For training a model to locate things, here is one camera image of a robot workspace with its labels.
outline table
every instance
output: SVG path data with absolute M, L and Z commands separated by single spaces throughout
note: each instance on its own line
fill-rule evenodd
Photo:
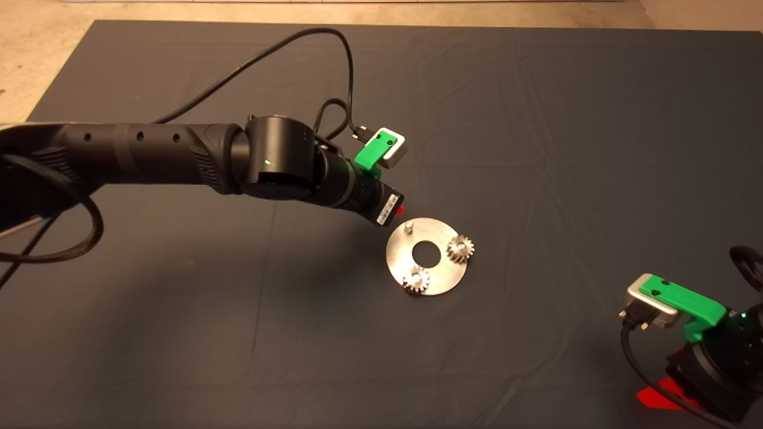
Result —
M 150 121 L 301 28 L 96 21 L 30 119 Z M 756 303 L 726 252 L 763 248 L 763 35 L 340 29 L 356 122 L 409 143 L 403 218 L 475 242 L 462 283 L 407 295 L 355 214 L 108 185 L 95 250 L 0 292 L 0 427 L 705 427 L 637 402 L 617 313 L 644 272 Z M 307 38 L 182 121 L 312 122 L 345 87 L 341 45 Z M 68 212 L 39 251 L 87 227 Z M 680 344 L 634 338 L 655 378 Z

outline red part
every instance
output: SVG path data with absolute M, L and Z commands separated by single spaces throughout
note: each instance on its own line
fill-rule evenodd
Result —
M 700 407 L 697 401 L 694 401 L 692 398 L 688 398 L 684 394 L 684 390 L 672 378 L 665 377 L 664 379 L 660 380 L 658 384 L 663 389 L 683 399 L 684 401 L 688 402 L 694 407 L 702 409 L 702 407 Z M 658 408 L 662 410 L 680 410 L 681 409 L 681 407 L 674 404 L 670 399 L 664 397 L 663 395 L 661 395 L 659 392 L 652 389 L 651 387 L 647 387 L 646 389 L 639 391 L 638 393 L 636 393 L 636 397 L 641 401 L 642 404 L 644 404 L 648 408 Z

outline black cable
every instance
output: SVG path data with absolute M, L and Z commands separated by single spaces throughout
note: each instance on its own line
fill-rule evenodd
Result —
M 747 283 L 763 292 L 763 273 L 758 269 L 758 264 L 763 264 L 763 255 L 751 247 L 735 246 L 729 249 L 729 256 Z
M 29 240 L 29 243 L 27 243 L 27 246 L 21 251 L 22 255 L 28 255 L 29 253 L 32 253 L 32 250 L 37 246 L 37 243 L 40 243 L 40 240 L 42 240 L 43 235 L 47 232 L 47 230 L 50 229 L 50 227 L 53 226 L 53 223 L 58 219 L 60 215 L 55 214 L 51 216 L 50 218 L 45 221 L 43 226 L 40 228 L 40 230 L 37 231 L 37 233 L 32 237 L 31 240 Z M 11 266 L 8 267 L 7 270 L 5 270 L 5 273 L 3 273 L 2 277 L 0 277 L 0 289 L 2 289 L 3 286 L 5 286 L 5 283 L 8 283 L 8 280 L 11 279 L 11 277 L 16 273 L 16 270 L 18 267 L 21 266 L 20 261 L 16 261 L 11 264 Z
M 341 40 L 342 45 L 344 46 L 345 54 L 347 57 L 347 71 L 348 71 L 347 101 L 344 102 L 343 100 L 339 98 L 330 98 L 329 100 L 326 100 L 324 104 L 321 106 L 320 110 L 318 111 L 318 115 L 316 117 L 316 121 L 314 125 L 314 130 L 318 132 L 320 128 L 320 122 L 323 118 L 323 114 L 326 108 L 330 105 L 337 105 L 345 111 L 345 118 L 337 128 L 335 128 L 333 131 L 331 131 L 327 135 L 326 138 L 328 140 L 335 138 L 342 131 L 344 131 L 344 129 L 347 128 L 348 125 L 350 129 L 353 130 L 353 132 L 356 132 L 358 128 L 355 127 L 355 125 L 353 124 L 353 86 L 355 82 L 353 52 L 350 49 L 349 42 L 344 37 L 344 34 L 339 32 L 338 30 L 335 30 L 333 28 L 328 28 L 328 27 L 308 28 L 307 30 L 298 31 L 297 33 L 294 33 L 291 36 L 286 37 L 284 40 L 281 40 L 275 45 L 272 45 L 271 47 L 263 50 L 262 52 L 248 59 L 245 63 L 241 64 L 232 72 L 228 73 L 225 77 L 218 80 L 212 86 L 202 91 L 199 95 L 196 95 L 190 101 L 186 102 L 184 105 L 181 105 L 180 107 L 168 113 L 167 115 L 164 115 L 161 118 L 156 119 L 153 123 L 165 124 L 169 121 L 172 121 L 173 119 L 176 119 L 180 115 L 183 115 L 187 111 L 197 106 L 199 103 L 203 102 L 206 98 L 214 94 L 218 89 L 222 88 L 230 80 L 238 76 L 244 70 L 248 69 L 254 63 L 259 62 L 260 60 L 266 58 L 270 54 L 288 45 L 289 43 L 311 34 L 332 34 L 338 37 Z M 52 226 L 53 222 L 56 220 L 58 215 L 52 217 L 37 232 L 35 237 L 33 237 L 33 239 L 29 242 L 29 244 L 27 244 L 27 246 L 24 248 L 24 251 L 22 251 L 21 254 L 17 255 L 13 253 L 0 253 L 0 262 L 13 263 L 13 265 L 8 267 L 6 272 L 3 274 L 2 279 L 0 279 L 0 287 L 2 287 L 6 282 L 8 282 L 8 280 L 11 278 L 13 273 L 15 273 L 16 269 L 18 269 L 19 264 L 21 263 L 52 263 L 52 262 L 59 262 L 63 260 L 70 260 L 70 259 L 76 258 L 90 251 L 97 244 L 97 242 L 101 239 L 101 236 L 103 235 L 103 219 L 101 217 L 100 211 L 98 210 L 98 206 L 96 206 L 95 203 L 87 195 L 83 195 L 82 193 L 77 191 L 76 188 L 72 185 L 71 180 L 69 180 L 63 174 L 58 173 L 56 170 L 50 169 L 46 166 L 43 166 L 42 164 L 36 163 L 26 158 L 22 158 L 20 156 L 4 155 L 3 158 L 9 163 L 12 163 L 16 166 L 19 166 L 28 171 L 31 171 L 34 174 L 39 175 L 43 179 L 47 180 L 50 184 L 68 193 L 75 200 L 77 200 L 82 205 L 84 205 L 92 218 L 93 229 L 90 232 L 90 234 L 82 242 L 80 242 L 79 244 L 76 244 L 75 246 L 67 250 L 56 252 L 56 253 L 50 253 L 47 255 L 34 255 L 34 256 L 30 255 L 33 248 L 42 239 L 42 236 L 47 232 L 50 226 Z
M 646 374 L 644 374 L 644 372 L 641 370 L 639 363 L 636 362 L 636 358 L 633 356 L 633 351 L 630 348 L 630 333 L 632 330 L 632 327 L 628 327 L 627 325 L 623 324 L 623 329 L 620 331 L 620 346 L 622 346 L 623 355 L 625 355 L 625 359 L 628 361 L 628 364 L 630 364 L 630 367 L 633 368 L 633 372 L 635 372 L 636 375 L 639 376 L 639 378 L 644 383 L 646 383 L 646 385 L 656 390 L 660 395 L 666 397 L 670 402 L 673 402 L 674 404 L 683 408 L 685 411 L 690 412 L 691 414 L 701 418 L 707 423 L 713 424 L 717 427 L 722 427 L 723 429 L 742 429 L 740 426 L 729 423 L 728 421 L 720 419 L 706 411 L 694 407 L 692 404 L 689 404 L 682 398 L 679 398 L 678 396 L 668 392 L 668 390 L 660 386 L 658 383 L 649 379 L 649 377 L 647 377 Z
M 336 128 L 334 128 L 333 131 L 326 134 L 327 140 L 332 140 L 336 136 L 342 133 L 345 128 L 347 128 L 347 124 L 349 123 L 349 108 L 347 104 L 342 100 L 341 98 L 329 98 L 326 100 L 323 105 L 321 105 L 320 109 L 318 109 L 318 115 L 315 117 L 315 124 L 313 125 L 313 132 L 315 134 L 318 134 L 318 131 L 320 130 L 320 123 L 324 119 L 324 112 L 326 111 L 326 108 L 328 108 L 331 105 L 339 106 L 344 110 L 344 120 L 341 124 L 339 124 Z
M 271 53 L 274 53 L 277 50 L 280 50 L 284 46 L 288 45 L 289 43 L 302 38 L 304 36 L 309 36 L 311 34 L 333 34 L 334 36 L 337 36 L 341 41 L 342 45 L 344 46 L 345 53 L 347 55 L 347 71 L 348 71 L 348 79 L 347 79 L 347 124 L 349 125 L 350 129 L 353 130 L 353 132 L 356 131 L 356 127 L 353 124 L 353 85 L 355 81 L 355 71 L 354 71 L 354 64 L 353 64 L 353 52 L 349 48 L 349 43 L 347 42 L 347 39 L 344 37 L 344 34 L 339 32 L 338 30 L 335 30 L 333 28 L 328 27 L 316 27 L 316 28 L 308 28 L 307 30 L 298 31 L 294 34 L 292 34 L 289 37 L 286 37 L 284 40 L 281 40 L 280 42 L 276 43 L 275 45 L 265 49 L 264 51 L 256 54 L 255 56 L 249 58 L 245 63 L 241 64 L 240 66 L 236 67 L 232 72 L 228 73 L 225 77 L 218 80 L 212 86 L 202 91 L 199 95 L 196 95 L 194 98 L 192 98 L 190 101 L 186 102 L 184 105 L 181 105 L 174 111 L 171 111 L 167 115 L 162 116 L 161 118 L 155 120 L 154 124 L 165 124 L 167 122 L 170 122 L 173 119 L 176 119 L 178 116 L 183 115 L 187 111 L 191 110 L 195 106 L 197 106 L 199 103 L 203 102 L 207 97 L 214 94 L 218 89 L 222 88 L 223 85 L 228 83 L 231 79 L 238 76 L 242 71 L 248 69 L 250 66 L 252 66 L 254 63 L 257 63 L 258 61 L 266 58 Z
M 82 194 L 72 184 L 72 180 L 64 176 L 62 173 L 57 172 L 50 167 L 44 166 L 36 161 L 24 158 L 16 155 L 3 155 L 2 158 L 17 167 L 26 169 L 30 173 L 38 175 L 40 178 L 45 179 L 51 185 L 64 191 L 74 198 L 77 202 L 85 206 L 90 217 L 92 219 L 92 229 L 90 234 L 85 237 L 84 240 L 71 246 L 69 249 L 61 250 L 60 252 L 47 253 L 44 255 L 30 255 L 30 254 L 13 254 L 13 253 L 0 253 L 0 262 L 10 263 L 52 263 L 65 260 L 71 260 L 78 256 L 84 255 L 89 252 L 101 239 L 103 235 L 103 218 L 101 212 L 98 210 L 98 206 L 95 205 L 93 200 L 89 196 Z

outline metal gear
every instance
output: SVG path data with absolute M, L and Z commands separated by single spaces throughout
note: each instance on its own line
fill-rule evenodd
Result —
M 458 235 L 448 243 L 448 258 L 455 263 L 466 262 L 474 252 L 474 243 L 465 235 Z
M 426 268 L 418 265 L 414 265 L 414 267 L 411 268 L 405 276 L 403 276 L 403 288 L 416 295 L 420 295 L 425 290 L 427 290 L 429 287 L 429 282 L 429 271 L 427 271 Z

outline metal plate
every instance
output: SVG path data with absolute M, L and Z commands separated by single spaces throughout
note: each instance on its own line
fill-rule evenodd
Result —
M 399 285 L 403 284 L 403 276 L 416 264 L 414 247 L 430 241 L 439 249 L 439 262 L 432 268 L 427 268 L 430 275 L 429 287 L 421 295 L 441 295 L 456 287 L 466 273 L 465 263 L 454 263 L 448 258 L 448 242 L 459 235 L 448 224 L 432 218 L 411 219 L 414 223 L 410 234 L 405 233 L 403 222 L 387 241 L 387 266 L 389 272 Z

